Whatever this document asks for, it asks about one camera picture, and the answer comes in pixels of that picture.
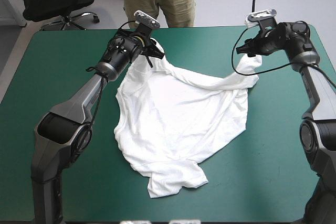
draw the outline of cloth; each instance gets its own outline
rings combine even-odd
[[[195,0],[124,0],[124,10],[129,21],[134,13],[141,10],[153,18],[159,15],[161,8],[169,27],[193,27],[195,18]]]
[[[118,88],[120,121],[115,139],[125,159],[149,177],[151,198],[208,182],[197,165],[245,130],[247,88],[258,76],[206,76],[139,56]],[[261,56],[244,55],[237,66],[252,73]]]

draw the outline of table top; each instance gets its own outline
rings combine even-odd
[[[230,52],[245,27],[160,29],[153,33],[170,63],[217,77],[232,73]],[[254,37],[253,28],[241,40]],[[91,76],[115,30],[43,31],[32,38],[0,104],[0,220],[32,220],[30,163],[33,129],[54,105],[71,97]],[[316,30],[320,67],[335,71]],[[285,52],[263,57],[258,70],[287,63]],[[102,96],[90,145],[63,172],[65,221],[200,219],[292,221],[317,182],[299,140],[309,107],[298,73],[287,67],[260,76],[249,90],[247,130],[200,164],[209,183],[178,195],[150,199],[148,178],[132,170],[114,139],[119,120],[115,94],[123,73]]]

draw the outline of white floor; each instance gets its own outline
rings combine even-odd
[[[196,0],[195,26],[243,25],[245,16],[251,11],[251,2],[252,0]],[[21,0],[17,0],[17,5],[23,10]],[[334,67],[336,66],[334,42],[336,0],[256,0],[256,10],[266,8],[277,10],[278,22],[305,20],[314,25]],[[78,22],[88,29],[118,28],[127,21],[123,11],[123,0],[95,0],[91,6],[83,10],[95,12],[100,17],[98,24],[93,24],[90,19]],[[166,27],[162,14],[158,20],[162,27]],[[27,27],[22,29],[7,65],[0,75],[0,101],[31,36],[41,25],[42,23],[28,22]]]

